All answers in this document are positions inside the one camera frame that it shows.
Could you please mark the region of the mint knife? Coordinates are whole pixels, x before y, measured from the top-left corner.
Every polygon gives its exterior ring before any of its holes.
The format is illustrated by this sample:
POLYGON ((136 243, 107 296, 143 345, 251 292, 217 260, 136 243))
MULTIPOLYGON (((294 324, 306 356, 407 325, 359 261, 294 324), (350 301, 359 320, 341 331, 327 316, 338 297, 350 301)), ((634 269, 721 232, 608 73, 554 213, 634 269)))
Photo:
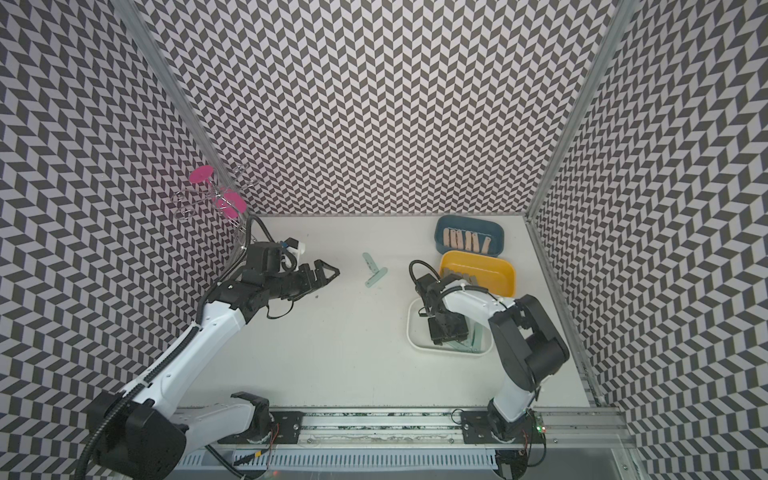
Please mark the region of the mint knife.
POLYGON ((475 353, 482 353, 484 351, 483 338, 484 338, 484 328, 479 324, 475 324, 473 327, 472 343, 471 343, 472 350, 475 353))
POLYGON ((375 263, 375 261, 373 260, 373 257, 368 252, 364 252, 362 254, 362 256, 363 256, 363 259, 366 262, 369 270, 373 274, 377 273, 379 271, 379 268, 378 268, 377 264, 375 263))
POLYGON ((479 354, 482 352, 481 347, 477 347, 473 344, 466 344, 465 342, 449 341, 446 346, 453 351, 467 354, 479 354))

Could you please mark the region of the white storage box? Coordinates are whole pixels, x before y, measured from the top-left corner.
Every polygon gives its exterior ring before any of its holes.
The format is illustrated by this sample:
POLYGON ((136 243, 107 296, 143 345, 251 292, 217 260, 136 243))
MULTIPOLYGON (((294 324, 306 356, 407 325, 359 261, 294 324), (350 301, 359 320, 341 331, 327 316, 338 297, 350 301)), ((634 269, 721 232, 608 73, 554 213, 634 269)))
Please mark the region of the white storage box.
MULTIPOLYGON (((467 354, 453 351, 443 345, 435 345, 429 334, 428 318, 422 316, 423 302, 420 299, 415 299, 409 305, 407 321, 406 321, 406 337, 408 342, 416 349, 425 353, 444 354, 451 356, 464 356, 464 357, 481 357, 489 354, 494 349, 494 342, 491 337, 491 332, 488 328, 484 328, 484 351, 479 354, 467 354)), ((469 337, 463 341, 466 344, 472 343, 473 327, 477 322, 467 320, 469 327, 469 337)))

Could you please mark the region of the mint knife top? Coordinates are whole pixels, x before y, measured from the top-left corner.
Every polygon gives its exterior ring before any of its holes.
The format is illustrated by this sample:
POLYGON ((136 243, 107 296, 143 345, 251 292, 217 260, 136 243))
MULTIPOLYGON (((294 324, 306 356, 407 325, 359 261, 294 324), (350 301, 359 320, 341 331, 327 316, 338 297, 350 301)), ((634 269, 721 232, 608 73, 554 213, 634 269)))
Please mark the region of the mint knife top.
POLYGON ((368 252, 364 252, 362 254, 362 256, 363 256, 363 259, 366 262, 369 270, 373 274, 377 273, 379 271, 379 268, 378 268, 377 264, 375 263, 375 261, 373 260, 373 257, 368 252))

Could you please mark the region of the mint knife angled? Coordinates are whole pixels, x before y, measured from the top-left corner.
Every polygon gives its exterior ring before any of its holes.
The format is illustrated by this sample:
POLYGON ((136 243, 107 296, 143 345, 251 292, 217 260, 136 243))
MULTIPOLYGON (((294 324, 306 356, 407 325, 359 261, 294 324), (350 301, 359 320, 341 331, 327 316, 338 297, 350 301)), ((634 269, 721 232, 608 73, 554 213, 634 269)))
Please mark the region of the mint knife angled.
POLYGON ((382 280, 387 275, 387 273, 388 273, 388 269, 386 267, 379 268, 365 282, 365 286, 367 288, 372 288, 377 282, 382 280))

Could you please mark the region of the yellow storage box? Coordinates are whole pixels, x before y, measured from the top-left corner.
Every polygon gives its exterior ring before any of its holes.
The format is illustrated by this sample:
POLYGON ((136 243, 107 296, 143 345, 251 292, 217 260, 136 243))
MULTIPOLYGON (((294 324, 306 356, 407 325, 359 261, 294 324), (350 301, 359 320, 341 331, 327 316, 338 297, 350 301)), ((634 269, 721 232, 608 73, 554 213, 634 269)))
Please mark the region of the yellow storage box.
POLYGON ((516 273, 513 266, 502 259, 463 251, 449 251, 442 256, 439 273, 442 277, 456 274, 466 280, 475 276, 478 285, 492 294, 512 298, 516 293, 516 273))

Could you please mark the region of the dark teal storage box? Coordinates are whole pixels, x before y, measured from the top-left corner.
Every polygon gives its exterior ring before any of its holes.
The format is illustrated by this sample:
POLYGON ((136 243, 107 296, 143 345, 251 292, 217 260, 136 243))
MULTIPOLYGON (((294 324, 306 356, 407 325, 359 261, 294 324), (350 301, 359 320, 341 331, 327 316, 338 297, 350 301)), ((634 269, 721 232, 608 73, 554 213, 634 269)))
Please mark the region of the dark teal storage box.
POLYGON ((438 219, 434 232, 435 246, 440 254, 444 254, 452 250, 459 250, 454 249, 451 246, 446 247, 443 245, 443 229, 446 228, 450 230, 461 230, 464 233, 464 242, 465 232, 469 231, 471 233, 478 233, 480 235, 481 247, 484 237, 489 236, 491 238, 489 252, 487 254, 482 254, 480 251, 479 254, 498 257, 504 251, 505 232, 499 224, 473 217, 443 215, 438 219))

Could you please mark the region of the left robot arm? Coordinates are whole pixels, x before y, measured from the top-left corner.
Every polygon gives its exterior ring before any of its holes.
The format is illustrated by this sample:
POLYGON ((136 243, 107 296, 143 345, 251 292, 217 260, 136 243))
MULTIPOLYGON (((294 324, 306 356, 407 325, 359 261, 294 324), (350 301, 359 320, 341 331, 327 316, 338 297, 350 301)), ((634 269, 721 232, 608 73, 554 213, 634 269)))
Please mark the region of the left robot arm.
POLYGON ((202 295, 195 317, 160 357, 116 392, 100 393, 85 410, 89 437, 74 478, 97 464, 130 479, 164 479, 187 454, 231 436, 272 446, 279 424, 268 399, 236 392, 207 407, 180 402, 206 366, 273 300, 296 303, 339 277, 337 267, 301 263, 294 238, 252 238, 262 220, 245 218, 243 243, 202 295))

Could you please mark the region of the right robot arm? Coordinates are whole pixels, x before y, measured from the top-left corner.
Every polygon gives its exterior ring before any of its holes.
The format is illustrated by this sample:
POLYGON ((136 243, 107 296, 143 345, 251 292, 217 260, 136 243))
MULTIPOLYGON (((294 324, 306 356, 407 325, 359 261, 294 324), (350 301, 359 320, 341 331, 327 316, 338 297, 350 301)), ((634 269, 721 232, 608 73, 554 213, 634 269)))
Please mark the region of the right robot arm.
POLYGON ((480 423, 489 432, 480 437, 531 442, 531 406, 541 384, 570 358, 567 343, 539 300, 532 295, 501 297, 457 273, 441 277, 422 260, 411 261, 408 272, 419 296, 409 307, 409 343, 430 353, 479 356, 496 351, 504 377, 480 423))

